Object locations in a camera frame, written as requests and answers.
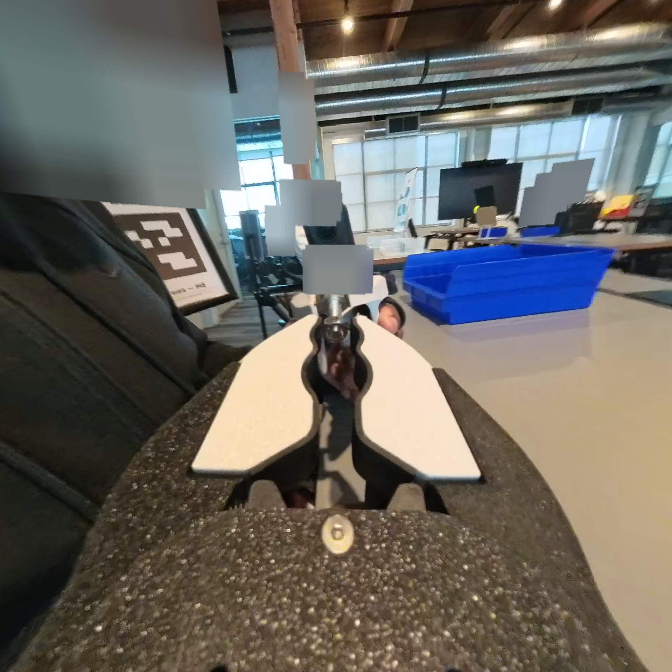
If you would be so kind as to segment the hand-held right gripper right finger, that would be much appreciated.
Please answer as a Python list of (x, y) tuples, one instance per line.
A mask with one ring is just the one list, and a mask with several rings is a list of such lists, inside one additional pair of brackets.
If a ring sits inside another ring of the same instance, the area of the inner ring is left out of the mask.
[(356, 319), (365, 375), (356, 437), (412, 480), (475, 483), (482, 474), (429, 362), (374, 321)]

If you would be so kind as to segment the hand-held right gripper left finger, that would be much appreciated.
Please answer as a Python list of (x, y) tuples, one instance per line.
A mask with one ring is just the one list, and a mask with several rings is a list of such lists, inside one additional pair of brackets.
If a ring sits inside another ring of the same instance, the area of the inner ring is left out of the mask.
[(311, 441), (319, 401), (308, 381), (317, 315), (307, 315), (254, 347), (239, 370), (192, 462), (196, 474), (244, 477)]

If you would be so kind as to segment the blue plastic bin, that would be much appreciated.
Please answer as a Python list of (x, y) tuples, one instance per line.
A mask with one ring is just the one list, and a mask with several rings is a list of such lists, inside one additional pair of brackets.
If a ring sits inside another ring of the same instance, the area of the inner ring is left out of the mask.
[(591, 306), (614, 251), (516, 244), (411, 255), (402, 276), (414, 307), (450, 325)]

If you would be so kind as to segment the steel bolt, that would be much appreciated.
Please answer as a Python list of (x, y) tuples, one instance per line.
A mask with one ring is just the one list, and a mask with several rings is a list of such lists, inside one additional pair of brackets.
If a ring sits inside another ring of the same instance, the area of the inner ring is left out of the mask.
[(321, 334), (327, 348), (347, 340), (350, 332), (351, 305), (348, 296), (322, 295), (318, 302), (321, 318)]

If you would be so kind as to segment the black framed marker sign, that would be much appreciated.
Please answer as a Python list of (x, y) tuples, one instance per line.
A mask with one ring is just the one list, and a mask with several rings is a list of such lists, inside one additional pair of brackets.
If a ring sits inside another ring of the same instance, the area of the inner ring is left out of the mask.
[(196, 209), (102, 204), (158, 272), (183, 315), (239, 298)]

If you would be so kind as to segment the metal ventilation duct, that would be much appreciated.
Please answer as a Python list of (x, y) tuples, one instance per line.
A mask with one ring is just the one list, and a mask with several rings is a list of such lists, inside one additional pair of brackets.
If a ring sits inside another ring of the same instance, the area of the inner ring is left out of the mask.
[(320, 122), (614, 93), (671, 82), (671, 25), (635, 23), (306, 66)]

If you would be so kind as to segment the black computer monitor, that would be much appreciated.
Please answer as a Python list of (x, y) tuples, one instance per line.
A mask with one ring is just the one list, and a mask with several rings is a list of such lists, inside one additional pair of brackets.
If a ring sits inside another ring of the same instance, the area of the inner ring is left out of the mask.
[(522, 169), (523, 163), (507, 163), (502, 159), (442, 169), (437, 219), (468, 219), (475, 208), (489, 206), (498, 214), (515, 213)]

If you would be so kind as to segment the person's left hand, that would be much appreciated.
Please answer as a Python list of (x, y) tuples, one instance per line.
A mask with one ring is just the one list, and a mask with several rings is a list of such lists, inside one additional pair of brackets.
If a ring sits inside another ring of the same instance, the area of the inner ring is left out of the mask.
[(401, 305), (391, 296), (385, 297), (378, 306), (376, 323), (399, 339), (404, 338), (407, 317)]

